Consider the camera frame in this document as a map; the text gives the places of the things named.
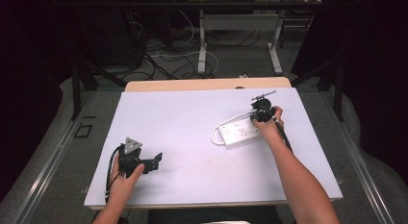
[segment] person's right hand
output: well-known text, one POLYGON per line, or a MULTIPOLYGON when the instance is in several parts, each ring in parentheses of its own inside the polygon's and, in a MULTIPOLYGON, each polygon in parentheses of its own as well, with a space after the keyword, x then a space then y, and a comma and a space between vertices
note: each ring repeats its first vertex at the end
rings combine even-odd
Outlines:
MULTIPOLYGON (((283 110, 278 106, 274 106, 274 108, 276 109, 274 116, 279 121, 282 128, 284 128, 284 121, 281 119, 283 110)), ((267 122, 259 122, 256 119, 253 119, 252 123, 261 132, 264 139, 281 138, 281 134, 272 119, 267 122)))

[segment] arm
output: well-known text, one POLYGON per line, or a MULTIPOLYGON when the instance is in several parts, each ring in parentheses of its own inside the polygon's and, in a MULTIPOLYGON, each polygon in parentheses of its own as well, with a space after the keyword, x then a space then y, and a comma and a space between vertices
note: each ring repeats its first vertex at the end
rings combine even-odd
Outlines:
MULTIPOLYGON (((282 109, 276 108, 280 119, 282 109)), ((297 223, 340 223, 324 188, 315 176, 294 156, 285 145, 272 120, 253 121, 268 144, 276 160, 279 176, 289 205, 297 223)))
POLYGON ((120 218, 122 211, 132 195, 135 183, 144 170, 144 165, 140 164, 129 178, 119 175, 119 155, 115 156, 115 162, 111 173, 111 189, 108 203, 101 213, 93 221, 94 224, 114 223, 120 218))

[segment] white power strip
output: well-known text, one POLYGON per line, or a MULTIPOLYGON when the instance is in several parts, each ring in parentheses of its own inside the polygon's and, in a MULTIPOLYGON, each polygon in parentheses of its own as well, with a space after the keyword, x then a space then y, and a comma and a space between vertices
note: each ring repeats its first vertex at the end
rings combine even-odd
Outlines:
POLYGON ((218 127, 226 146, 250 143, 261 137, 250 118, 234 121, 218 127))

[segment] wooden desk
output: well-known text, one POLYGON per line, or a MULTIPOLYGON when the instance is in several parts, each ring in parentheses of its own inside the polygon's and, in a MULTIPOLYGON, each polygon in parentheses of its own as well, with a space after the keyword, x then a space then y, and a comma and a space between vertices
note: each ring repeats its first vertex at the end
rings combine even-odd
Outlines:
MULTIPOLYGON (((243 78, 129 83, 117 105, 84 205, 95 210, 105 206, 109 159, 127 137, 143 143, 142 159, 163 152, 159 170, 140 177, 127 208, 287 203, 274 158, 263 140, 238 147, 215 145, 210 140, 217 124, 250 110, 252 98, 272 90, 276 93, 268 97, 285 110, 285 129, 294 154, 331 199, 342 198, 300 97, 288 79, 243 78)), ((220 134, 215 133, 214 138, 220 139, 220 134)))
POLYGON ((284 18, 285 11, 279 11, 278 14, 205 14, 204 11, 200 11, 200 54, 197 72, 205 72, 207 53, 206 30, 263 30, 274 31, 272 43, 268 43, 268 51, 274 73, 278 76, 282 75, 282 67, 276 54, 276 46, 284 18))

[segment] dark background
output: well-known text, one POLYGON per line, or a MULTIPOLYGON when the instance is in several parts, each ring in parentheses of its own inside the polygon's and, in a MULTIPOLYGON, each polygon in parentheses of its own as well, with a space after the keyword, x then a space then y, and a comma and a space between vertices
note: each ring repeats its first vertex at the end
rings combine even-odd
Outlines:
MULTIPOLYGON (((117 45, 102 36, 109 29, 117 39, 129 39, 121 20, 115 19, 120 15, 95 14, 56 11, 45 0, 0 0, 1 200, 58 110, 59 84, 70 77, 76 62, 71 54, 81 53, 99 65, 135 61, 125 55, 119 59, 115 56, 119 50, 108 52, 117 45), (90 32, 102 37, 90 37, 90 32)), ((363 10, 318 12, 293 66, 293 73, 302 76, 339 50, 346 53, 344 93, 360 117, 361 147, 395 169, 405 182, 407 14, 403 0, 369 0, 363 10)), ((183 25, 171 12, 159 16, 165 18, 160 26, 165 26, 156 31, 170 45, 166 28, 183 25)))

